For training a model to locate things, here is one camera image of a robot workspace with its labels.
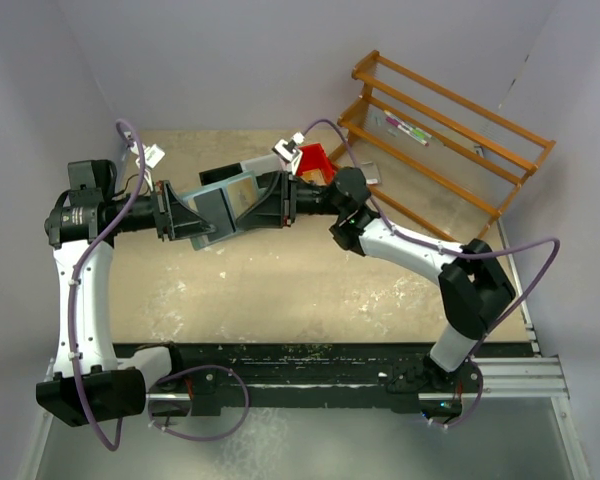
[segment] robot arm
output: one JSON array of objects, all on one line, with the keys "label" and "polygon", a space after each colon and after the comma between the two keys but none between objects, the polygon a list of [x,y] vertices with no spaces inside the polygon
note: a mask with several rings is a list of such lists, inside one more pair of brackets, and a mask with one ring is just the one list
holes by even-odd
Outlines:
[{"label": "robot arm", "polygon": [[[68,346],[67,280],[77,259],[124,204],[124,200],[114,200],[110,188],[115,183],[113,171],[105,160],[70,164],[69,206],[58,202],[45,222],[61,282],[61,328],[53,380],[36,386],[36,398],[71,426],[85,424],[86,418],[76,395]],[[448,382],[511,303],[513,287],[494,259],[461,260],[396,238],[366,206],[370,195],[364,175],[357,169],[341,169],[326,187],[306,183],[286,171],[276,172],[267,192],[236,223],[249,230],[289,226],[298,213],[336,215],[330,231],[340,247],[396,263],[439,285],[449,325],[425,358],[424,367],[432,379]],[[279,218],[279,222],[272,222],[272,218]],[[109,333],[108,277],[114,236],[153,228],[162,240],[214,231],[213,225],[180,201],[169,182],[158,182],[156,190],[138,199],[118,229],[98,245],[84,265],[77,297],[76,342],[85,391],[97,421],[141,413],[147,388],[159,378],[182,370],[174,345],[140,350],[121,362]],[[478,240],[463,246],[394,228],[452,251],[489,251],[488,245]]]}]

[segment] white sticker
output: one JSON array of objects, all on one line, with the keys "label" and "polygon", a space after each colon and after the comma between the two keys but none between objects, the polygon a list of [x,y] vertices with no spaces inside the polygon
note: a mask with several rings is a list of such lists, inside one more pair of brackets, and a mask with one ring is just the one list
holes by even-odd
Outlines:
[{"label": "white sticker", "polygon": [[[150,147],[144,148],[144,161],[148,168],[155,168],[160,160],[165,156],[164,150],[162,150],[155,143]],[[136,159],[136,165],[140,168],[140,158]]]}]

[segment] purple cable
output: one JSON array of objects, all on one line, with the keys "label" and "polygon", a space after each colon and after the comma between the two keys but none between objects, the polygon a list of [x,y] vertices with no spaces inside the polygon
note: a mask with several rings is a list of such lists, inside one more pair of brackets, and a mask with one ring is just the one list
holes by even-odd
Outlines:
[{"label": "purple cable", "polygon": [[[312,122],[307,128],[304,129],[302,134],[304,136],[306,136],[307,133],[309,133],[309,131],[313,127],[315,127],[316,125],[318,125],[320,123],[326,123],[331,128],[333,128],[333,130],[338,134],[338,136],[340,137],[340,140],[342,140],[342,143],[346,147],[347,153],[349,154],[349,158],[351,158],[351,162],[353,162],[353,164],[356,168],[360,168],[360,163],[358,163],[358,159],[356,158],[355,154],[353,153],[353,149],[351,148],[351,145],[349,145],[349,142],[347,141],[345,136],[340,131],[340,128],[335,123],[333,123],[331,120],[329,120],[328,118],[320,118],[320,119]],[[524,302],[527,299],[529,294],[531,294],[531,292],[536,288],[536,286],[538,285],[540,280],[542,280],[542,277],[544,277],[544,275],[547,273],[547,271],[549,270],[549,267],[551,267],[551,264],[556,259],[558,252],[560,251],[560,239],[558,239],[557,237],[546,237],[541,240],[537,240],[535,242],[521,245],[519,247],[510,247],[510,248],[505,248],[502,250],[498,250],[498,251],[494,251],[494,252],[487,252],[487,253],[463,253],[463,252],[456,252],[454,250],[449,250],[448,248],[444,248],[444,247],[438,248],[438,245],[436,245],[435,243],[427,242],[426,240],[421,240],[419,238],[412,237],[412,236],[404,234],[400,230],[396,229],[394,227],[394,224],[391,222],[391,220],[389,220],[387,215],[384,213],[384,211],[380,207],[380,204],[374,197],[371,197],[371,203],[373,204],[374,208],[377,210],[378,214],[380,215],[380,218],[382,219],[384,224],[387,226],[387,228],[393,234],[395,234],[398,238],[401,238],[407,242],[415,243],[416,245],[420,245],[421,247],[430,248],[431,250],[436,250],[436,251],[439,251],[440,253],[444,253],[447,255],[453,255],[454,257],[462,258],[465,260],[483,260],[483,259],[487,259],[487,258],[497,258],[497,257],[502,257],[504,255],[512,255],[514,253],[524,252],[526,250],[530,250],[530,249],[538,247],[540,245],[544,245],[545,243],[553,243],[553,249],[551,250],[551,253],[547,257],[547,260],[544,262],[544,265],[542,265],[542,267],[540,268],[540,270],[538,271],[538,273],[536,274],[534,279],[531,281],[531,283],[529,283],[529,286],[527,287],[527,289],[524,290],[520,294],[520,296],[515,300],[515,302],[513,302],[511,304],[511,306],[507,310],[505,310],[504,313],[502,315],[500,315],[500,317],[495,322],[493,322],[493,324],[491,325],[491,327],[489,328],[487,333],[471,349],[471,352],[469,352],[469,355],[468,355],[469,357],[471,357],[472,355],[475,355],[475,353],[478,351],[480,346],[486,340],[487,336],[496,327],[498,327],[498,325],[500,325],[504,321],[504,319],[506,319],[509,315],[511,315],[511,313],[516,308],[518,308],[520,306],[520,304],[522,304],[522,302]],[[464,415],[462,415],[459,419],[457,419],[455,422],[446,425],[446,427],[457,426],[460,423],[464,422],[475,411],[475,409],[478,407],[478,404],[480,403],[480,399],[482,398],[482,389],[483,389],[483,385],[484,385],[482,372],[480,371],[480,368],[471,359],[469,359],[469,362],[478,370],[478,377],[479,377],[478,395],[476,396],[476,399],[474,400],[471,407],[469,407],[469,410],[467,410],[467,412]],[[434,424],[444,427],[444,425],[436,423],[436,422],[434,422]]]},{"label": "purple cable", "polygon": [[[124,131],[122,128],[126,128],[131,132],[131,139],[128,139],[124,135]],[[78,352],[78,346],[76,345],[76,301],[78,296],[78,285],[80,284],[80,272],[82,271],[82,267],[85,262],[91,255],[91,253],[95,250],[95,248],[105,239],[107,238],[111,232],[118,226],[118,224],[122,221],[124,216],[131,210],[133,203],[138,198],[140,194],[140,189],[142,188],[142,184],[144,182],[144,172],[145,172],[145,158],[144,158],[144,150],[142,148],[142,142],[140,141],[140,137],[136,132],[136,129],[126,120],[118,119],[116,120],[116,130],[120,136],[124,139],[127,145],[132,146],[134,141],[135,144],[138,145],[138,156],[140,159],[140,171],[138,174],[138,182],[136,183],[131,196],[127,200],[127,202],[122,207],[122,210],[116,215],[113,221],[98,235],[93,242],[89,245],[89,247],[84,251],[80,259],[76,262],[76,265],[73,267],[73,273],[71,274],[71,285],[69,286],[69,304],[68,304],[68,321],[69,321],[69,350],[72,354],[74,354],[71,359],[71,363],[73,364],[73,377],[76,382],[76,391],[78,392],[78,398],[80,399],[80,405],[82,405],[82,410],[84,411],[85,417],[87,417],[87,421],[89,425],[95,432],[98,439],[102,442],[102,444],[110,451],[115,452],[120,446],[120,435],[122,433],[122,418],[118,419],[118,423],[116,425],[116,434],[115,440],[113,443],[107,438],[105,433],[100,428],[98,421],[93,415],[93,410],[91,410],[91,406],[89,405],[89,399],[87,398],[87,393],[84,389],[84,383],[82,381],[82,368],[80,366]]]},{"label": "purple cable", "polygon": [[169,435],[173,435],[174,437],[182,438],[184,440],[190,440],[193,442],[215,442],[217,440],[222,440],[223,438],[227,438],[229,435],[233,434],[236,430],[238,430],[242,426],[244,421],[247,419],[247,415],[249,414],[249,391],[247,390],[247,385],[244,383],[244,381],[238,376],[238,374],[236,372],[234,372],[230,368],[223,367],[221,365],[201,365],[199,367],[192,367],[192,368],[183,370],[182,372],[178,372],[178,373],[174,373],[173,375],[169,375],[168,377],[163,377],[156,382],[156,385],[159,383],[170,382],[171,380],[177,380],[178,378],[183,377],[184,375],[189,375],[190,373],[199,372],[201,370],[208,370],[210,368],[215,369],[215,370],[222,370],[223,372],[227,372],[230,376],[235,377],[235,379],[240,384],[240,387],[242,388],[242,393],[244,394],[244,410],[242,411],[242,416],[240,417],[238,422],[224,433],[219,433],[217,435],[211,435],[210,437],[199,437],[196,435],[187,435],[186,433],[176,432],[175,430],[168,428],[166,425],[164,425],[162,423],[157,423],[153,416],[153,412],[151,412],[150,408],[147,408],[147,413],[149,414],[149,418],[151,419],[151,422],[154,427],[156,427],[158,430],[160,430],[162,432],[168,433]]}]

